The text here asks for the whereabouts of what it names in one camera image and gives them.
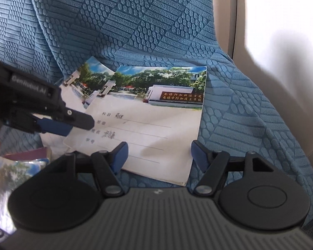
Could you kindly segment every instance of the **round black disc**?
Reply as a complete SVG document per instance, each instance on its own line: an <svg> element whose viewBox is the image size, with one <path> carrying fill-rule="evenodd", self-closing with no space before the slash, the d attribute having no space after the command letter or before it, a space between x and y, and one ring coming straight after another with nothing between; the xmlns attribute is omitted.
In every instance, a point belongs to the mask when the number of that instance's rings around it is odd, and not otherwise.
<svg viewBox="0 0 313 250"><path fill-rule="evenodd" d="M244 226L274 231L302 224L310 200L303 188L287 176L260 172L227 185L220 193L219 205Z"/></svg>
<svg viewBox="0 0 313 250"><path fill-rule="evenodd" d="M87 184L61 174L27 181L9 197L8 210L18 226L38 232L73 228L91 217L98 193Z"/></svg>

